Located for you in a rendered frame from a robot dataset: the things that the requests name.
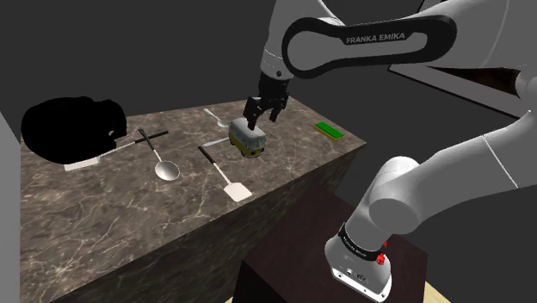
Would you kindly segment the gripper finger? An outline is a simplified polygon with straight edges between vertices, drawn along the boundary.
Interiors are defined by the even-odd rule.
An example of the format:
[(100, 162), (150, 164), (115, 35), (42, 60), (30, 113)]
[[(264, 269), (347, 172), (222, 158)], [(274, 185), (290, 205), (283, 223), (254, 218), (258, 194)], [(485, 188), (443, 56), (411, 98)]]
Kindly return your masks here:
[(280, 112), (283, 109), (286, 108), (286, 106), (287, 106), (287, 98), (273, 99), (270, 102), (271, 112), (270, 112), (270, 115), (269, 115), (269, 119), (272, 122), (276, 122), (278, 115), (280, 114)]
[(247, 127), (254, 130), (257, 119), (266, 111), (264, 100), (257, 96), (249, 96), (244, 107), (244, 117), (247, 119)]

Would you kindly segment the yellow and grey toy bus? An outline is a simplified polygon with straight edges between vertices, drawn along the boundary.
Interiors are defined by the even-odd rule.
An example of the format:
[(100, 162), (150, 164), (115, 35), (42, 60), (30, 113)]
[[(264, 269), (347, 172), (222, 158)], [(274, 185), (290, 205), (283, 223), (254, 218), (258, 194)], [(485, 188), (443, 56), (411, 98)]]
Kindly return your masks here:
[(231, 145), (237, 147), (245, 158), (261, 156), (266, 148), (266, 134), (258, 126), (253, 130), (248, 128), (248, 121), (239, 117), (231, 121), (228, 128), (228, 137)]

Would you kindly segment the silver spoon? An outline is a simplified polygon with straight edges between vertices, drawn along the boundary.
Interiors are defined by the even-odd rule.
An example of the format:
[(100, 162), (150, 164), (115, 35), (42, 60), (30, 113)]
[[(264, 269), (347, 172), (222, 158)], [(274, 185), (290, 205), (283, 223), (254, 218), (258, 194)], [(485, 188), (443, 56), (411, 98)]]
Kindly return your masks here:
[(219, 127), (223, 127), (223, 128), (228, 128), (228, 127), (229, 127), (229, 125), (228, 125), (226, 122), (224, 122), (223, 120), (221, 120), (217, 115), (215, 115), (215, 114), (214, 114), (211, 110), (209, 110), (208, 108), (204, 108), (204, 111), (205, 111), (207, 114), (211, 115), (213, 118), (216, 119), (216, 121), (217, 121), (217, 125), (218, 125)]

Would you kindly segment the green flat block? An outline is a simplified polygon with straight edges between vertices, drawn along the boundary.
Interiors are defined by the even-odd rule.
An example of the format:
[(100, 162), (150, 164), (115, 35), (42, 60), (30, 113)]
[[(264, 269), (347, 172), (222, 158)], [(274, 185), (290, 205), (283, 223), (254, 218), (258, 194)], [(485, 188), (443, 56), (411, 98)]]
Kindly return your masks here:
[(314, 125), (314, 128), (327, 138), (337, 141), (344, 137), (344, 134), (337, 131), (334, 127), (328, 125), (325, 122), (319, 122)]

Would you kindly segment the large black rounded object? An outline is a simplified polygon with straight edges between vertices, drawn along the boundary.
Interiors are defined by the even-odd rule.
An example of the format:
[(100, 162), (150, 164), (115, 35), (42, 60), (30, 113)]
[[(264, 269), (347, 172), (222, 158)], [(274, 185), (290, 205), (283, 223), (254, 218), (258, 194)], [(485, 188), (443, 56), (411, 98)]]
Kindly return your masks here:
[(110, 99), (59, 97), (29, 108), (21, 135), (28, 149), (45, 160), (74, 164), (115, 149), (115, 141), (127, 135), (127, 118)]

